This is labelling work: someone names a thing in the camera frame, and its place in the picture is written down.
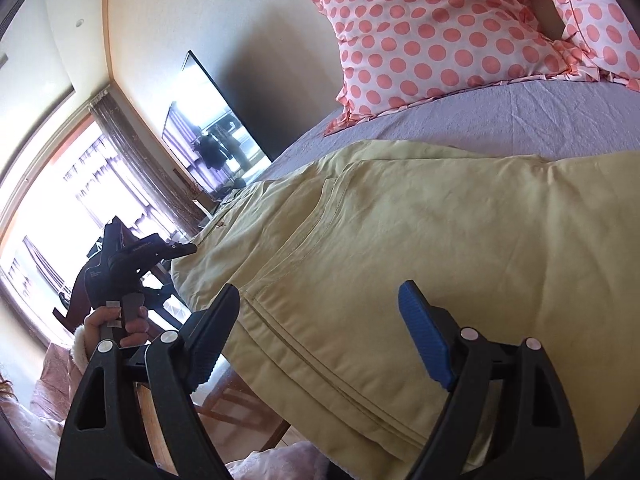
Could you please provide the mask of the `person's left hand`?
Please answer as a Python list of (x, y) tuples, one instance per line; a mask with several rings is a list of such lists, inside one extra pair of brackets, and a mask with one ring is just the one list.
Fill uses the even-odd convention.
[(119, 338), (121, 347), (140, 346), (150, 339), (150, 324), (146, 307), (140, 307), (134, 318), (126, 324), (122, 324), (121, 307), (98, 307), (85, 318), (82, 327), (84, 328), (82, 340), (85, 344), (87, 358), (92, 357), (104, 335), (113, 335), (119, 330), (122, 331), (122, 336)]

